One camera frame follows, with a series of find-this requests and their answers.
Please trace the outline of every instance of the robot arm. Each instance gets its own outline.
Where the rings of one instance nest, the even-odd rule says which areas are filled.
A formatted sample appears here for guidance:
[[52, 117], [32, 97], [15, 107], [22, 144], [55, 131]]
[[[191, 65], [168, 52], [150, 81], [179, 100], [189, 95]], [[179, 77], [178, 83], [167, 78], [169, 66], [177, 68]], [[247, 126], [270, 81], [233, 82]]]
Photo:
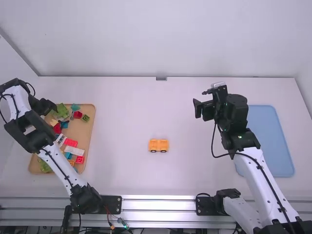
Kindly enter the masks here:
[[52, 128], [40, 117], [47, 115], [56, 105], [30, 94], [26, 83], [13, 79], [0, 85], [0, 100], [7, 100], [11, 117], [5, 130], [28, 152], [44, 160], [65, 186], [73, 209], [80, 213], [96, 213], [103, 207], [102, 198], [76, 173], [55, 142]]
[[254, 233], [311, 233], [312, 221], [299, 217], [273, 178], [254, 133], [247, 128], [248, 105], [242, 95], [228, 94], [224, 82], [211, 85], [202, 93], [212, 94], [213, 100], [193, 99], [195, 117], [204, 121], [214, 119], [221, 134], [222, 145], [238, 168], [244, 173], [253, 194], [258, 212], [240, 197], [236, 189], [217, 191], [212, 198], [217, 212], [232, 216], [248, 234]]

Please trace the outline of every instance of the yellow lego brick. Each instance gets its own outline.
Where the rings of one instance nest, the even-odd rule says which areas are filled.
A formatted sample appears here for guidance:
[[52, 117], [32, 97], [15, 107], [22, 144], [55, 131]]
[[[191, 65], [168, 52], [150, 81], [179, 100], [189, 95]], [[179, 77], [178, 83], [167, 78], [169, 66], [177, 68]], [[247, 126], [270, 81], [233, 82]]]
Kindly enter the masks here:
[[55, 120], [55, 119], [51, 119], [51, 121], [49, 122], [49, 124], [50, 124], [52, 127], [54, 127], [57, 123], [58, 123], [58, 121]]
[[68, 161], [69, 161], [70, 165], [72, 165], [72, 167], [73, 167], [75, 164], [75, 160], [68, 160]]

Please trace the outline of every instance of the green lego brick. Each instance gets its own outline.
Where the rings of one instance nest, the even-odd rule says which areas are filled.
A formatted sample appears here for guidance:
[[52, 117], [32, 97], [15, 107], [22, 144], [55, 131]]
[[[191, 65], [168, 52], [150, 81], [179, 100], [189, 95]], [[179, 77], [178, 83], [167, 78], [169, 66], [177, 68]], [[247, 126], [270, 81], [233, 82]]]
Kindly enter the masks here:
[[55, 119], [65, 120], [70, 116], [68, 109], [63, 103], [58, 104], [57, 108], [58, 108], [58, 112], [55, 112], [54, 110], [50, 112]]
[[81, 120], [84, 122], [88, 122], [90, 120], [90, 117], [88, 117], [87, 115], [83, 115]]
[[52, 169], [51, 167], [45, 162], [43, 161], [42, 159], [38, 159], [38, 162], [40, 163], [40, 170], [43, 172], [43, 173], [49, 173], [49, 172], [52, 172]]

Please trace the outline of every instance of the black cable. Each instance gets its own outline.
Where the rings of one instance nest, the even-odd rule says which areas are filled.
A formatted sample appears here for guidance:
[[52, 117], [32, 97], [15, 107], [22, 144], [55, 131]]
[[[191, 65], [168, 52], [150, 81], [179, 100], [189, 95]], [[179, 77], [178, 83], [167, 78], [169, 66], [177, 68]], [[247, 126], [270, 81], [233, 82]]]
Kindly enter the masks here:
[[[13, 99], [14, 106], [15, 106], [15, 109], [16, 109], [16, 124], [18, 124], [19, 110], [18, 110], [18, 106], [16, 105], [14, 95], [13, 95], [13, 94], [4, 94], [4, 95], [3, 95], [3, 94], [0, 94], [0, 101], [1, 101], [2, 98], [4, 98], [4, 99], [6, 100], [5, 96], [10, 96], [10, 97]], [[1, 117], [2, 117], [2, 119], [3, 119], [3, 121], [4, 121], [5, 123], [7, 123], [7, 121], [6, 121], [6, 120], [4, 119], [4, 117], [3, 117], [3, 114], [2, 114], [2, 112], [1, 112], [1, 110], [0, 110], [0, 115], [1, 115]]]
[[81, 232], [84, 232], [84, 231], [87, 232], [87, 230], [88, 230], [88, 229], [86, 228], [85, 230], [81, 230], [81, 231], [79, 231], [78, 233], [81, 233]]
[[36, 91], [35, 91], [34, 87], [33, 87], [30, 83], [28, 83], [28, 82], [25, 82], [25, 84], [26, 84], [26, 85], [28, 84], [30, 87], [32, 87], [32, 89], [34, 90], [33, 96], [35, 96], [35, 95], [36, 95]]
[[67, 177], [67, 175], [64, 173], [64, 171], [61, 169], [61, 167], [59, 167], [59, 165], [57, 164], [57, 162], [55, 162], [54, 158], [52, 157], [52, 155], [50, 155], [50, 152], [48, 152], [46, 149], [42, 149], [43, 151], [45, 151], [45, 154], [48, 155], [50, 157], [50, 159], [54, 162], [54, 164], [58, 167], [59, 171], [63, 174], [64, 179], [66, 179], [69, 183], [69, 185], [71, 186], [71, 188], [73, 188], [72, 183], [70, 182], [69, 178]]
[[212, 141], [211, 141], [211, 154], [213, 155], [214, 158], [219, 158], [219, 157], [224, 157], [224, 156], [227, 156], [227, 155], [242, 155], [242, 156], [245, 156], [249, 159], [251, 159], [255, 164], [257, 164], [257, 168], [262, 172], [263, 176], [265, 177], [265, 180], [267, 181], [269, 187], [271, 188], [272, 190], [272, 193], [274, 194], [276, 200], [277, 200], [277, 204], [279, 205], [283, 215], [285, 216], [290, 228], [291, 228], [291, 231], [293, 234], [295, 234], [296, 232], [294, 231], [293, 229], [293, 225], [291, 224], [291, 221], [289, 220], [289, 217], [288, 215], [286, 214], [286, 211], [285, 211], [285, 208], [283, 207], [278, 195], [276, 194], [276, 191], [274, 190], [269, 178], [267, 177], [267, 175], [265, 174], [262, 166], [260, 165], [260, 163], [258, 163], [257, 160], [255, 160], [253, 157], [249, 156], [249, 155], [246, 155], [246, 154], [243, 154], [243, 153], [240, 153], [240, 152], [235, 152], [235, 153], [227, 153], [227, 154], [223, 154], [223, 155], [219, 155], [219, 156], [215, 156], [214, 155], [214, 151], [213, 151], [213, 144], [214, 144], [214, 138], [215, 138], [215, 127], [216, 127], [216, 123], [214, 123], [214, 132], [213, 132], [213, 138], [212, 138]]
[[79, 215], [79, 230], [80, 230], [80, 227], [81, 227], [81, 214], [78, 213], [78, 215]]
[[236, 233], [236, 231], [237, 231], [237, 227], [235, 227], [234, 232], [232, 234]]

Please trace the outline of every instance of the red lego brick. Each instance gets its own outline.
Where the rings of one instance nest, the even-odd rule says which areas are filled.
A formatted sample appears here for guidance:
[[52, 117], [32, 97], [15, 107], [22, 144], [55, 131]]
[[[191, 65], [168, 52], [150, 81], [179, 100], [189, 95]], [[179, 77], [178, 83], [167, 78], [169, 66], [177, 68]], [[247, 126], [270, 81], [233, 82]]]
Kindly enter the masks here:
[[64, 144], [69, 145], [69, 146], [73, 146], [73, 147], [77, 147], [78, 141], [66, 138], [66, 140], [64, 141]]
[[60, 128], [60, 123], [57, 123], [54, 127], [53, 127], [53, 131], [56, 134], [61, 134], [62, 133], [62, 129]]
[[84, 163], [84, 156], [76, 156], [75, 163]]
[[82, 113], [80, 111], [74, 112], [74, 118], [81, 118], [81, 117], [82, 117]]

